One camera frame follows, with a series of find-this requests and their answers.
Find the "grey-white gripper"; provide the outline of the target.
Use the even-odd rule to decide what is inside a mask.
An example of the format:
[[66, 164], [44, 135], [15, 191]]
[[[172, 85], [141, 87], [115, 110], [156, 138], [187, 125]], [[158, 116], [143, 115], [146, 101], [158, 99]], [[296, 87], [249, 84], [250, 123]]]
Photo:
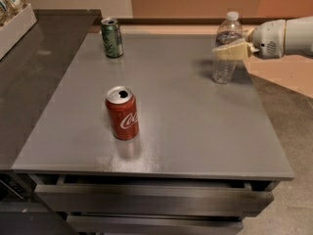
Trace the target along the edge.
[[218, 60], [243, 61], [253, 54], [260, 59], [280, 59], [285, 55], [286, 20], [263, 23], [243, 30], [243, 38], [215, 47]]

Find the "grey-white robot arm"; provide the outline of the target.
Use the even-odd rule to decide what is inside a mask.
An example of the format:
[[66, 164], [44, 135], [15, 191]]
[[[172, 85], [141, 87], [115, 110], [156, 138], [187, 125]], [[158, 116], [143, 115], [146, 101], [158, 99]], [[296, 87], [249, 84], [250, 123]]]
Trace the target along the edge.
[[285, 55], [313, 57], [313, 17], [266, 22], [249, 28], [245, 37], [213, 49], [219, 60], [281, 59]]

